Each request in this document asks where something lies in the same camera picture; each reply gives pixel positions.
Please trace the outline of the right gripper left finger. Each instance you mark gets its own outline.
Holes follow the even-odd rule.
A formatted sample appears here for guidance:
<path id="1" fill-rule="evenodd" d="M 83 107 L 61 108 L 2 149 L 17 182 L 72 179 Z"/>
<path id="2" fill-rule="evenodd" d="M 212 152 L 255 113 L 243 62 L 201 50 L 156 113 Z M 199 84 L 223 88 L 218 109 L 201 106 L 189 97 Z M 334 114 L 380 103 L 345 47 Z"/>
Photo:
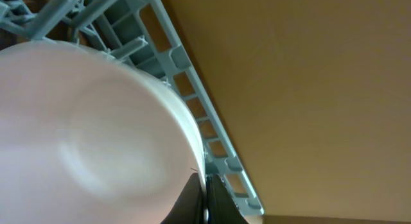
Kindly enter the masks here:
<path id="1" fill-rule="evenodd" d="M 198 173 L 190 176 L 161 224 L 204 224 L 204 194 Z"/>

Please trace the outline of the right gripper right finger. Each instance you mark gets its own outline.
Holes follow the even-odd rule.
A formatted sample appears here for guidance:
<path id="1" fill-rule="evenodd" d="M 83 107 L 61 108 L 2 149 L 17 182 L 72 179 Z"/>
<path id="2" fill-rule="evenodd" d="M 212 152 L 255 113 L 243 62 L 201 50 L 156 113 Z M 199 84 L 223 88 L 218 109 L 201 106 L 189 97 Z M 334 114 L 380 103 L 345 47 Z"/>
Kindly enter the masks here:
<path id="1" fill-rule="evenodd" d="M 248 224 L 218 175 L 206 178 L 209 224 Z"/>

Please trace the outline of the pink bowl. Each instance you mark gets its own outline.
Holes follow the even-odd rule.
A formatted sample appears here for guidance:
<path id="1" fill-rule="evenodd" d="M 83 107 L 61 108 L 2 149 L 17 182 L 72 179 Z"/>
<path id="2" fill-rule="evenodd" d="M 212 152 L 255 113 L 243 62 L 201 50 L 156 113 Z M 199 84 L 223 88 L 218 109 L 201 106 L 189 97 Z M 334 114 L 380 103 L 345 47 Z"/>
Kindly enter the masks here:
<path id="1" fill-rule="evenodd" d="M 205 160 L 187 105 L 88 47 L 1 52 L 1 222 L 161 223 Z"/>

